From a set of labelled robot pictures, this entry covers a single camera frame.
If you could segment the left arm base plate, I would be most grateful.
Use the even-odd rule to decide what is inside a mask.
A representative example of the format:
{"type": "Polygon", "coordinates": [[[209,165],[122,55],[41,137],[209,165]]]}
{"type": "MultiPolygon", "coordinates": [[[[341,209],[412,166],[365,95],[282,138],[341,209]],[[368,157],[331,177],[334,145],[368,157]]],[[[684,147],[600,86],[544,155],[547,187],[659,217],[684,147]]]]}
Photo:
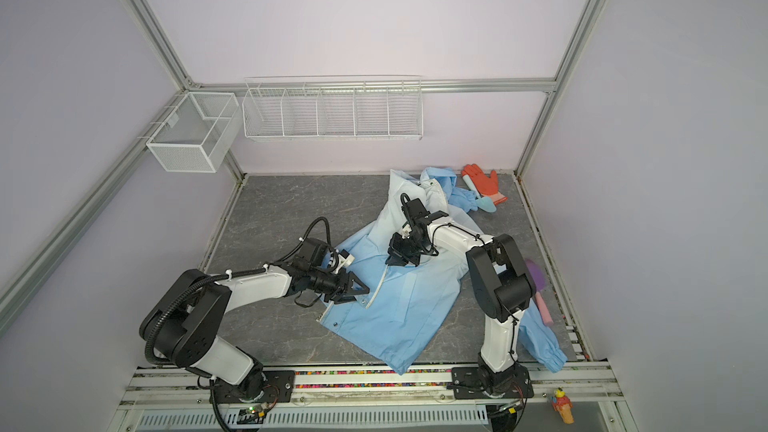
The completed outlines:
{"type": "Polygon", "coordinates": [[[217,379],[212,391],[219,404],[287,403],[291,400],[294,370],[265,370],[248,376],[239,385],[217,379]]]}

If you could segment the light blue zip jacket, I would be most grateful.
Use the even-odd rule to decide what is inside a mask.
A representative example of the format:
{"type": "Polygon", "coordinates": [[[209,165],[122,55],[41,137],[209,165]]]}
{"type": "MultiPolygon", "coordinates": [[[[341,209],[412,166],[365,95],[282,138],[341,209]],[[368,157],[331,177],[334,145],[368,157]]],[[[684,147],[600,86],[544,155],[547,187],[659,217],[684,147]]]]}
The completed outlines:
{"type": "MultiPolygon", "coordinates": [[[[388,246],[395,232],[409,226],[401,209],[403,196],[420,199],[429,212],[448,213],[432,222],[451,221],[473,233],[485,234],[466,209],[449,201],[439,178],[420,178],[393,170],[387,202],[378,218],[341,243],[353,257],[350,271],[370,288],[355,302],[328,303],[319,322],[337,336],[381,360],[403,375],[426,349],[454,306],[461,281],[469,277],[465,259],[451,252],[422,257],[419,266],[390,267],[388,246]]],[[[543,324],[534,296],[525,311],[517,342],[551,372],[567,357],[555,334],[543,324]]]]}

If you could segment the white ventilation grille strip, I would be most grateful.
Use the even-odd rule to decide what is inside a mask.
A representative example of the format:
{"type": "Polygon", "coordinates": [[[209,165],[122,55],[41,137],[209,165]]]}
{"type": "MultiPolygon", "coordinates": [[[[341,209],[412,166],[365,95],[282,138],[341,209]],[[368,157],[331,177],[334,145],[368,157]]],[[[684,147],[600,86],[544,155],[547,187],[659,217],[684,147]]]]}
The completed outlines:
{"type": "MultiPolygon", "coordinates": [[[[476,405],[388,407],[277,407],[260,416],[250,409],[222,413],[231,430],[343,430],[430,426],[486,426],[486,408],[476,405]]],[[[208,410],[156,410],[143,414],[137,431],[219,431],[208,410]]]]}

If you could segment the small toy figure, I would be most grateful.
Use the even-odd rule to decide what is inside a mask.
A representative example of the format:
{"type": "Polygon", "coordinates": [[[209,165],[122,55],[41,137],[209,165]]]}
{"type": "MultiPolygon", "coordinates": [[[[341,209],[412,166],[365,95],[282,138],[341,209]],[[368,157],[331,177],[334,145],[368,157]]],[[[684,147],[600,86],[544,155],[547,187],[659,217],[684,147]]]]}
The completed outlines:
{"type": "Polygon", "coordinates": [[[572,402],[562,388],[555,390],[551,397],[551,404],[565,424],[571,425],[575,422],[572,411],[572,402]]]}

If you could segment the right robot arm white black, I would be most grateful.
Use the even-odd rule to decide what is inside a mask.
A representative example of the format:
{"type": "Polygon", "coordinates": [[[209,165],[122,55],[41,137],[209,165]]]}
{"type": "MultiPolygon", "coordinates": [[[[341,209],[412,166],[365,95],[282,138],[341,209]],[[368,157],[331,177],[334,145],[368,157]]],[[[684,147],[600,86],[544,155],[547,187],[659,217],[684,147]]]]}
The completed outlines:
{"type": "Polygon", "coordinates": [[[534,395],[528,369],[519,363],[519,328],[535,283],[514,239],[473,233],[451,221],[417,231],[411,226],[390,239],[389,265],[416,265],[421,258],[451,252],[465,259],[475,300],[485,314],[478,364],[458,367],[449,388],[458,399],[534,395]]]}

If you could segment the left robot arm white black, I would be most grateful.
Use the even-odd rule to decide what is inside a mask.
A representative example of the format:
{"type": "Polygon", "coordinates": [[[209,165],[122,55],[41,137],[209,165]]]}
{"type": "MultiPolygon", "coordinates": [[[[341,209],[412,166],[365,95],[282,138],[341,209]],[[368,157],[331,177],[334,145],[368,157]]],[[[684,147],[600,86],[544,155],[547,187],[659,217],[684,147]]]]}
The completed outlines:
{"type": "Polygon", "coordinates": [[[219,336],[221,322],[234,309],[305,290],[329,303],[354,302],[370,292],[362,279],[344,267],[329,272],[267,264],[218,275],[187,270],[140,325],[145,360],[209,378],[234,400],[255,401],[268,386],[263,365],[219,336]]]}

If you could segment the white mesh box basket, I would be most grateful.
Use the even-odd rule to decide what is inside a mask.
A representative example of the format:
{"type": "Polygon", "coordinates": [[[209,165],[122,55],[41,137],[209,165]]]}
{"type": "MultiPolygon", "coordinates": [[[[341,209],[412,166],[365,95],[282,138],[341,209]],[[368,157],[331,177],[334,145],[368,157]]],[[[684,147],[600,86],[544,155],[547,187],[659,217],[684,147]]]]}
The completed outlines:
{"type": "Polygon", "coordinates": [[[233,93],[187,92],[147,141],[167,172],[215,173],[243,124],[233,93]]]}

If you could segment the teal toy trowel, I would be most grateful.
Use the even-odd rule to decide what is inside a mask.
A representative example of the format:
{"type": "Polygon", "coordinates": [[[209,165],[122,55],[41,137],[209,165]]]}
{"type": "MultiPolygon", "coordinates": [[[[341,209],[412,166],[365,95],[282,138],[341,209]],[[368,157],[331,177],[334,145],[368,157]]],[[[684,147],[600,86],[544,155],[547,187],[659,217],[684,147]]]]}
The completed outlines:
{"type": "Polygon", "coordinates": [[[483,196],[468,175],[463,175],[462,179],[468,189],[475,194],[475,202],[477,207],[487,213],[495,213],[497,208],[493,200],[490,197],[483,196]]]}

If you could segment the purple pink toy shovel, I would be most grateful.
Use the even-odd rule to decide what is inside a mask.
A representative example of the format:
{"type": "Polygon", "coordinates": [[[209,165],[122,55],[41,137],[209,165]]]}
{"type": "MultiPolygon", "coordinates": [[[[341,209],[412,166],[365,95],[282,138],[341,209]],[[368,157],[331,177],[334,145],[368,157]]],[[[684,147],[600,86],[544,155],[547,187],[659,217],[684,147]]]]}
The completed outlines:
{"type": "Polygon", "coordinates": [[[526,259],[525,263],[535,283],[536,293],[534,295],[534,300],[541,315],[541,320],[545,326],[552,327],[554,321],[542,294],[547,286],[545,274],[533,260],[526,259]]]}

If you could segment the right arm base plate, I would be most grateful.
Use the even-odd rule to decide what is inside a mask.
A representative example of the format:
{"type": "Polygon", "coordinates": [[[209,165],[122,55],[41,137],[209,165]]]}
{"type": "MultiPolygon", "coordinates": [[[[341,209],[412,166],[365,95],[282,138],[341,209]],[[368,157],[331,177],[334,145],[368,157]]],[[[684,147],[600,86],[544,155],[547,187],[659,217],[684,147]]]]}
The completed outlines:
{"type": "Polygon", "coordinates": [[[493,372],[485,366],[454,367],[446,386],[456,399],[529,399],[534,391],[529,371],[514,364],[502,372],[493,372]]]}

